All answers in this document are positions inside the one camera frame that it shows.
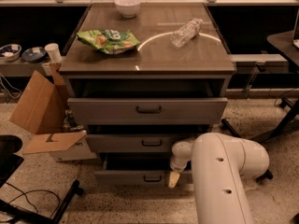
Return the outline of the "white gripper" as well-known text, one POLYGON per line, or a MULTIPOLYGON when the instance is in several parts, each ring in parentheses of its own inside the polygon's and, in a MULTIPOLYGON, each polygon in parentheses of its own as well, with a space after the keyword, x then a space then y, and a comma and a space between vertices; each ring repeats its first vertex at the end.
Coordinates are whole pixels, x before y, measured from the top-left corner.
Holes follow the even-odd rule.
POLYGON ((185 170, 192 157, 193 139, 185 139, 176 142, 172 146, 172 156, 170 158, 170 167, 173 171, 169 174, 168 187, 173 189, 179 178, 180 173, 185 170))

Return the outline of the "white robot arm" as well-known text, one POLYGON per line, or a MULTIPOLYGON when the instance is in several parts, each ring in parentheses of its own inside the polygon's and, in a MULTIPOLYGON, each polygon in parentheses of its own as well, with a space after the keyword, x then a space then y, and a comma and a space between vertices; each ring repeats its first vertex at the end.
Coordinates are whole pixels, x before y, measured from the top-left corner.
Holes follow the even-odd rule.
POLYGON ((170 188, 192 167, 198 224, 254 224, 242 184, 269 167, 265 148, 255 141, 223 133, 204 133, 172 146, 170 188))

